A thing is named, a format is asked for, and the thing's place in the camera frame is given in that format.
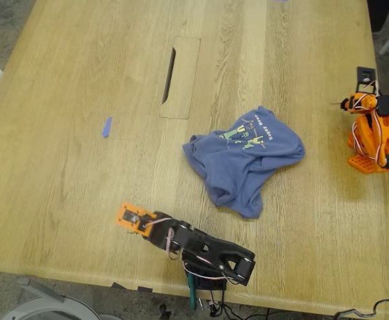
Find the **gray floor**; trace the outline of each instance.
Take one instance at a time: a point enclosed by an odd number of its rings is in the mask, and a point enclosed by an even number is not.
[[[34,0],[0,0],[0,68],[4,69],[7,60],[13,50],[15,42],[30,13]],[[382,30],[381,37],[374,40],[376,52],[389,37],[389,17]],[[389,52],[385,56],[377,56],[380,87],[385,93],[389,93]],[[15,283],[15,275],[0,273],[0,317],[10,308],[28,299],[30,294],[18,288]],[[159,305],[165,303],[173,313],[171,319],[210,319],[208,311],[191,311],[189,301],[184,297],[159,295],[154,293],[141,293],[124,289],[113,289],[54,281],[50,279],[38,279],[39,282],[54,288],[56,292],[75,297],[92,306],[99,313],[110,313],[122,317],[122,319],[159,319]],[[265,313],[265,308],[249,307],[244,305],[230,306],[242,317],[255,313]],[[330,319],[321,315],[305,313],[279,313],[270,319],[304,319],[319,320]]]

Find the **orange 3d-printed part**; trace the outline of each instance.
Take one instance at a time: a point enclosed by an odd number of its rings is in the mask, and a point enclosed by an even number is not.
[[[152,225],[149,225],[148,222],[154,218],[156,218],[154,213],[124,202],[115,217],[115,223],[148,237],[152,229]]]
[[[389,95],[380,95],[376,81],[371,93],[356,92],[341,103],[341,108],[357,113],[347,144],[356,155],[348,163],[364,173],[389,171]]]

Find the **black bracket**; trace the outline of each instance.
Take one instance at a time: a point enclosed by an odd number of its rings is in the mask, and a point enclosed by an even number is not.
[[[379,116],[389,115],[389,95],[380,95],[376,98],[376,112]]]
[[[157,219],[170,217],[155,212]],[[255,266],[255,254],[240,245],[217,239],[198,229],[191,229],[185,221],[169,219],[153,225],[146,240],[164,249],[167,245],[169,228],[174,231],[170,251],[175,253],[183,249],[183,263],[188,270],[201,273],[213,273],[215,277],[223,275],[231,281],[247,285]]]
[[[365,67],[357,67],[357,87],[356,87],[356,92],[363,92],[359,90],[359,86],[363,85],[368,85],[369,83],[373,82],[376,80],[376,73],[375,69],[371,68],[365,68]],[[376,82],[372,85],[373,87],[373,94],[377,94],[376,92]]]

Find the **white wire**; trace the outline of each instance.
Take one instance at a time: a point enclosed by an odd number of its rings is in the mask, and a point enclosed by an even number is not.
[[[377,127],[378,127],[378,132],[379,132],[379,136],[380,136],[380,138],[379,138],[379,140],[378,140],[378,146],[377,146],[377,148],[376,148],[376,153],[375,153],[375,162],[376,162],[377,165],[379,165],[379,163],[378,163],[378,154],[379,154],[379,152],[380,152],[380,150],[381,150],[381,140],[382,140],[382,136],[381,136],[381,124],[380,124],[380,122],[378,121],[378,118],[377,118],[377,116],[376,116],[376,111],[375,111],[375,110],[374,110],[373,114],[374,114],[374,119],[375,119],[376,125],[377,125]]]
[[[146,226],[147,225],[154,225],[155,223],[160,223],[160,222],[163,222],[163,221],[166,221],[166,220],[171,220],[171,219],[172,218],[163,218],[163,219],[151,221],[149,223],[146,223]],[[168,255],[168,257],[170,259],[176,260],[176,259],[178,259],[178,257],[177,258],[171,258],[169,256],[169,253],[170,253],[169,247],[171,246],[171,240],[173,239],[173,237],[174,237],[174,229],[173,228],[169,228],[169,230],[168,230],[168,237],[167,237],[167,246],[166,246],[166,250],[165,251],[167,252],[167,255]],[[199,257],[198,255],[196,255],[195,257],[197,259],[201,260],[201,261],[204,261],[204,262],[212,265],[212,263],[210,261],[206,260],[205,258]],[[191,273],[192,275],[196,275],[197,277],[204,278],[204,279],[209,279],[209,280],[224,280],[224,279],[226,279],[228,283],[230,283],[231,285],[235,285],[235,283],[231,282],[230,279],[232,279],[233,281],[236,281],[236,280],[234,280],[233,278],[226,277],[226,275],[224,273],[222,274],[222,277],[205,277],[203,275],[198,275],[197,273],[194,273],[194,272],[191,272],[191,271],[187,270],[187,268],[186,268],[186,266],[184,264],[184,261],[182,261],[182,262],[183,262],[184,270],[187,271],[188,273]]]
[[[166,221],[166,220],[171,220],[172,218],[162,218],[162,219],[159,219],[159,220],[154,220],[154,221],[151,221],[151,222],[148,222],[146,223],[146,227],[148,225],[154,225],[155,223],[159,223],[159,222],[163,222],[163,221]]]
[[[224,276],[224,277],[205,277],[204,275],[198,275],[197,273],[194,273],[194,272],[192,272],[192,271],[187,270],[187,268],[186,268],[184,262],[183,262],[183,268],[184,268],[184,270],[185,270],[186,272],[191,273],[192,275],[195,275],[195,276],[197,276],[197,277],[199,277],[199,278],[203,278],[203,279],[209,279],[209,280],[224,280],[224,279],[228,279],[228,278],[225,277],[225,276]]]

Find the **wood grain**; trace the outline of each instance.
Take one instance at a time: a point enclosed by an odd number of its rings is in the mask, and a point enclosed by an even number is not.
[[[199,38],[175,38],[173,44],[175,51],[171,57],[165,86],[165,101],[159,114],[162,118],[189,118],[199,46]]]
[[[160,117],[175,37],[200,39],[188,119]],[[0,82],[0,271],[188,295],[180,262],[113,223],[125,200],[255,252],[228,301],[370,312],[389,297],[389,176],[346,164],[353,118],[331,105],[359,65],[375,67],[365,1],[38,0]],[[257,105],[306,155],[244,220],[181,145]]]

